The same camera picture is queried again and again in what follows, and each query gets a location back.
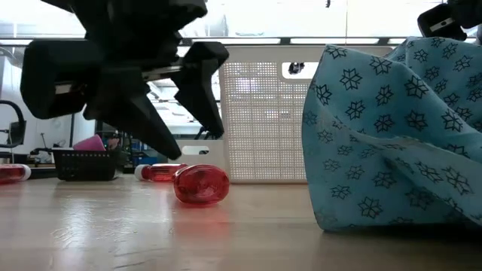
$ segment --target white plastic crate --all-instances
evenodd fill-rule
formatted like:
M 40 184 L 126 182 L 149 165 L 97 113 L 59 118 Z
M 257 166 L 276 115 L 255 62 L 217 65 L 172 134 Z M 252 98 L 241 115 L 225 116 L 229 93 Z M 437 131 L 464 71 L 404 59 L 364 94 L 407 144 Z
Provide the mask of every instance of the white plastic crate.
M 347 47 L 378 56 L 390 47 Z M 219 71 L 225 167 L 233 183 L 305 183 L 301 118 L 324 46 L 229 47 Z M 288 75 L 290 62 L 305 62 Z
M 226 169 L 223 140 L 177 140 L 182 156 L 170 163 L 186 163 L 189 166 L 209 164 Z

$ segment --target perforated panel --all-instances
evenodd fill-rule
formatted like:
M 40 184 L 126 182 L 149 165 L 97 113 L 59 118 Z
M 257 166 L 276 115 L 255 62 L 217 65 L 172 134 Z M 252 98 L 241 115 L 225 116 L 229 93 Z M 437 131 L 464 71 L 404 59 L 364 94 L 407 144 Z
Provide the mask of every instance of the perforated panel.
M 286 79 L 281 68 L 284 62 L 318 62 L 323 47 L 228 50 L 230 59 L 219 76 L 231 181 L 305 182 L 301 118 L 313 75 Z

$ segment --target table surface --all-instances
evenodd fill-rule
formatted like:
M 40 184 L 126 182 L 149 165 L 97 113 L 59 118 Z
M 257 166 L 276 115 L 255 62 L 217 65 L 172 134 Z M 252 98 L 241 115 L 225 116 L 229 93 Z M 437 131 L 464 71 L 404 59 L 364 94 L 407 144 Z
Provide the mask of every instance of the table surface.
M 0 187 L 0 269 L 481 270 L 477 244 L 323 233 L 306 185 L 232 185 L 197 209 L 171 184 L 32 180 Z

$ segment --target blue cloth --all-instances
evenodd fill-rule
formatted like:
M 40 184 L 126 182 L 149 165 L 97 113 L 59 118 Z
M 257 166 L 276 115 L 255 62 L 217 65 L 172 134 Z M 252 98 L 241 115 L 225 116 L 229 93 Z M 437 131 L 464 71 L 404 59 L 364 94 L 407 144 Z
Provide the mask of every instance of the blue cloth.
M 482 49 L 409 38 L 385 57 L 327 46 L 302 140 L 319 226 L 482 225 Z

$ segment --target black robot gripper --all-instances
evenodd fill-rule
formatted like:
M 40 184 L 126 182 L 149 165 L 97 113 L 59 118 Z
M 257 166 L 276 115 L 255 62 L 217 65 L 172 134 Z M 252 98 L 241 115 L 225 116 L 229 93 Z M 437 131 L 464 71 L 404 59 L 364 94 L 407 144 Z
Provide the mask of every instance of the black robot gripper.
M 417 18 L 423 37 L 443 37 L 464 41 L 467 35 L 453 18 L 453 9 L 448 4 L 440 4 L 422 13 Z
M 181 151 L 146 96 L 170 78 L 175 98 L 215 138 L 224 133 L 212 75 L 229 57 L 219 42 L 195 42 L 177 56 L 178 31 L 206 15 L 204 0 L 42 0 L 74 13 L 82 40 L 34 40 L 25 50 L 23 101 L 39 119 L 81 111 L 128 132 L 170 159 Z

